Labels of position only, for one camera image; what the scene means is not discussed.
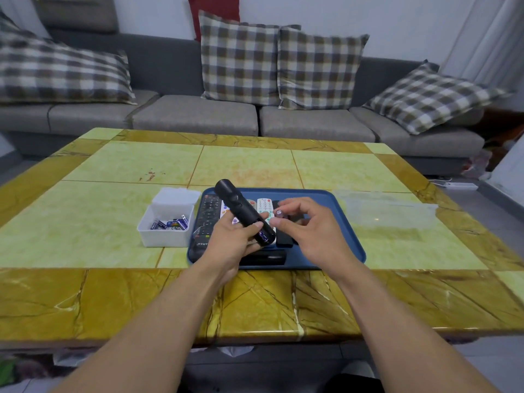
forearm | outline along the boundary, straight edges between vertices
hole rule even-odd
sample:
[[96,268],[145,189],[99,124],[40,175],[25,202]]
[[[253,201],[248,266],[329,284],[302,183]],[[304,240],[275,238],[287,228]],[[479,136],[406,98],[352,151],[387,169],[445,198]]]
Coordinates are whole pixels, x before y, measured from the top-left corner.
[[54,393],[173,393],[219,289],[202,259],[187,269]]
[[393,297],[367,267],[352,264],[337,283],[388,393],[498,392],[460,353]]

person's left hand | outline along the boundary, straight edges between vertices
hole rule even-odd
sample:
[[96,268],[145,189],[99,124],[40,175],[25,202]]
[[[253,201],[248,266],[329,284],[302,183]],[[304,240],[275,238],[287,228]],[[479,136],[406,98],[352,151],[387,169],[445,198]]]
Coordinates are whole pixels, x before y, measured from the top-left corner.
[[[260,214],[266,219],[269,214]],[[241,223],[233,225],[233,214],[227,211],[215,224],[213,233],[202,258],[220,273],[220,285],[230,281],[239,270],[240,259],[260,249],[260,244],[249,244],[252,237],[263,226],[262,222],[244,227]]]

coffee table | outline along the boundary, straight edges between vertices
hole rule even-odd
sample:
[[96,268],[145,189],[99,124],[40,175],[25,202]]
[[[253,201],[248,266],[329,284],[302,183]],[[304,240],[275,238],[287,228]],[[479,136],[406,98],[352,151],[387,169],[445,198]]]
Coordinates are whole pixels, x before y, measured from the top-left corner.
[[[354,225],[366,264],[448,337],[524,332],[524,264],[384,144],[95,128],[0,187],[0,345],[87,346],[117,333],[187,267],[136,226],[163,186],[390,192],[438,204],[425,231]],[[197,344],[343,341],[361,333],[321,271],[241,271]]]

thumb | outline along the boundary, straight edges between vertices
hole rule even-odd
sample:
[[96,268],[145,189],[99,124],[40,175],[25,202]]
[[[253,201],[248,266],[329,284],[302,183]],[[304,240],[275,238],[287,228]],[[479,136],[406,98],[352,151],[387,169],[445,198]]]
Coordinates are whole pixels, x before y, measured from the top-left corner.
[[244,227],[243,231],[246,234],[247,238],[253,237],[255,234],[257,234],[260,229],[262,229],[262,226],[264,223],[262,222],[255,222],[252,225],[249,225],[247,227]]
[[269,220],[269,224],[271,227],[276,227],[280,231],[283,231],[284,233],[290,235],[297,242],[300,240],[302,232],[305,228],[304,226],[300,226],[295,222],[290,221],[289,219],[283,218],[271,218]]

blue tray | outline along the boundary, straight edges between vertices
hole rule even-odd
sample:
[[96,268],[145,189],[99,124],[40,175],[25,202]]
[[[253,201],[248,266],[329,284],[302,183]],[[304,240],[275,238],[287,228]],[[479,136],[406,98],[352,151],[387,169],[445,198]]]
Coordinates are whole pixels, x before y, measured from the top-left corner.
[[[351,251],[355,254],[357,259],[364,263],[366,261],[366,253],[362,248],[362,245],[358,241],[355,232],[351,228],[350,223],[348,222],[344,212],[340,208],[340,205],[337,202],[337,199],[333,194],[325,190],[306,190],[306,189],[265,189],[262,187],[240,187],[240,192],[245,198],[250,198],[254,201],[257,201],[258,198],[271,198],[272,200],[284,200],[285,198],[290,197],[311,197],[318,204],[328,207],[335,216],[335,219],[342,230],[342,234],[346,239],[347,244],[350,246]],[[209,189],[204,190],[202,196],[206,194],[215,194],[214,188],[210,187]],[[265,247],[267,249],[276,248],[276,245],[269,245]],[[293,245],[292,248],[285,248],[287,252],[287,258],[285,264],[280,266],[240,266],[240,269],[318,269],[317,266],[312,264],[306,259],[302,254],[302,251],[298,245]]]

